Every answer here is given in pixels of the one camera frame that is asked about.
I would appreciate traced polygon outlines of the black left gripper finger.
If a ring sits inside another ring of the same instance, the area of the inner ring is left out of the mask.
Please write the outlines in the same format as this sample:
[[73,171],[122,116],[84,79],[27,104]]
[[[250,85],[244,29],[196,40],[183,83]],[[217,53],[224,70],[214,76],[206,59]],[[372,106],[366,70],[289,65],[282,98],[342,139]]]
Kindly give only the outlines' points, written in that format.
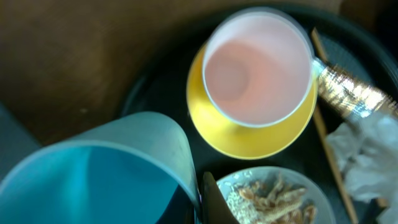
[[201,217],[204,224],[239,224],[231,213],[211,172],[203,174],[200,193]]

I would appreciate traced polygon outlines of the grey plate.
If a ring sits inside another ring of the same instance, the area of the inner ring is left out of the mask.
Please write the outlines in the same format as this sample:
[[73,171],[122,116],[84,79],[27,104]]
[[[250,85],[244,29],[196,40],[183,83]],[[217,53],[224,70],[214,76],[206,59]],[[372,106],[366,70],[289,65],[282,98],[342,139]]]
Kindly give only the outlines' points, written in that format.
[[294,170],[253,167],[216,183],[238,223],[336,224],[326,195]]

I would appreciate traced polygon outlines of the yellow plastic bowl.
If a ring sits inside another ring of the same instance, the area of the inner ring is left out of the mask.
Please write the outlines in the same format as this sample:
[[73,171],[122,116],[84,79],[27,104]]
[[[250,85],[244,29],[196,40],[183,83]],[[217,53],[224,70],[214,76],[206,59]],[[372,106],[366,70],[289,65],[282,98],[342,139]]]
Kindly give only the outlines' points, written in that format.
[[209,100],[201,77],[204,51],[201,47],[193,59],[186,96],[195,129],[213,149],[236,159],[263,159],[283,151],[304,132],[317,103],[315,82],[300,108],[286,120],[265,128],[247,128],[224,117]]

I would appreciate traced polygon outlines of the light blue plastic cup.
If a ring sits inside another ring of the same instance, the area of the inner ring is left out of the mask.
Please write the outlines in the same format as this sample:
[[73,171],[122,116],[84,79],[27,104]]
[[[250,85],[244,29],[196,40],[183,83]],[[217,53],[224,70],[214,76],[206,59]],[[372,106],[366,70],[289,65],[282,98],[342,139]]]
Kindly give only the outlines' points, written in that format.
[[200,211],[187,136],[150,111],[42,148],[1,182],[2,223],[184,223]]

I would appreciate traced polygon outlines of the wooden chopstick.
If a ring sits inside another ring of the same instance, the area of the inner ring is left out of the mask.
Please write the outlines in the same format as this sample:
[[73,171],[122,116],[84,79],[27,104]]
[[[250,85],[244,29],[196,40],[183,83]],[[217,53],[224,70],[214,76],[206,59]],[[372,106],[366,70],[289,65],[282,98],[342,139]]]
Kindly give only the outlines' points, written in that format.
[[320,36],[318,35],[318,31],[315,27],[312,29],[310,37],[318,58],[324,62],[328,62],[327,54],[325,52],[325,49],[323,48]]
[[338,164],[336,163],[335,157],[334,157],[334,153],[331,150],[331,147],[329,146],[326,137],[327,137],[327,129],[326,129],[326,125],[325,122],[323,120],[322,114],[320,112],[320,109],[318,106],[315,107],[314,112],[313,112],[313,120],[317,129],[317,133],[319,135],[322,147],[324,149],[325,155],[326,155],[326,159],[329,163],[331,172],[333,174],[334,180],[336,182],[338,191],[340,193],[341,199],[343,201],[343,204],[345,206],[346,212],[349,216],[350,222],[352,224],[358,224],[359,223],[359,219],[356,213],[356,210],[354,208],[353,202],[350,198],[350,196],[348,195],[345,187],[344,187],[344,183],[343,183],[343,178],[342,175],[340,173],[340,170],[338,168]]

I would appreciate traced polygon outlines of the pink plastic cup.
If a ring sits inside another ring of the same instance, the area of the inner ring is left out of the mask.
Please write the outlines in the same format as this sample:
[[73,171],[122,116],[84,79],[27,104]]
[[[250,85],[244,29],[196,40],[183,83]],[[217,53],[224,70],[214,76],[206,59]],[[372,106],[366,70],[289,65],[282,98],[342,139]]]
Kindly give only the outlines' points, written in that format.
[[282,122],[307,97],[314,51],[301,25],[282,11],[252,7],[229,16],[211,34],[202,65],[214,107],[241,126]]

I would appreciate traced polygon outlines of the white tissue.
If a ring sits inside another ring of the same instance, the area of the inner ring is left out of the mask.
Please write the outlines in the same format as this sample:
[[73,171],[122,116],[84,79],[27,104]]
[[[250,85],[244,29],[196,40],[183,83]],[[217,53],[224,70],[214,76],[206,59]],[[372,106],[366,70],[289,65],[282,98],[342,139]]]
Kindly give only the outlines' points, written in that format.
[[397,223],[397,118],[374,113],[343,123],[326,138],[344,187],[357,201],[384,198],[389,208],[379,223]]

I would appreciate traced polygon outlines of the gold foil wrapper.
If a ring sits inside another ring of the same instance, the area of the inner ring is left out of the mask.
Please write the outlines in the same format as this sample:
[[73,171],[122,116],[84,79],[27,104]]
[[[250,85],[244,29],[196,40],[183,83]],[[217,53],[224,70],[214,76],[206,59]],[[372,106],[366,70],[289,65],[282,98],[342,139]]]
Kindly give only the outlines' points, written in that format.
[[318,95],[342,118],[356,121],[374,113],[397,117],[397,102],[382,90],[319,58],[312,65]]

